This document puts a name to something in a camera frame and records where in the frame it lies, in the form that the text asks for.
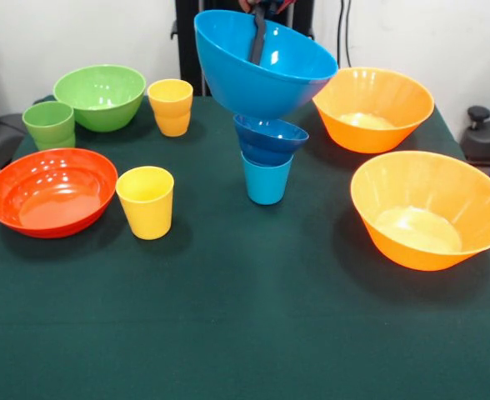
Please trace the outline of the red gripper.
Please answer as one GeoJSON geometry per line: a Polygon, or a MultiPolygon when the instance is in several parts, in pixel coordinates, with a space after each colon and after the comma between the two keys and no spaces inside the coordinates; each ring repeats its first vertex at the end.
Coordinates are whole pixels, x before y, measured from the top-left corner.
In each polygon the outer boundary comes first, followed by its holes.
{"type": "MultiPolygon", "coordinates": [[[[252,11],[254,16],[254,24],[256,27],[256,33],[252,40],[252,48],[250,52],[249,61],[255,65],[259,65],[263,53],[264,36],[266,32],[265,16],[267,12],[266,6],[256,6],[261,3],[260,0],[238,0],[238,4],[241,9],[249,13],[252,11]]],[[[274,1],[275,6],[272,13],[279,14],[284,11],[288,6],[295,3],[295,0],[283,0],[274,1]]]]}

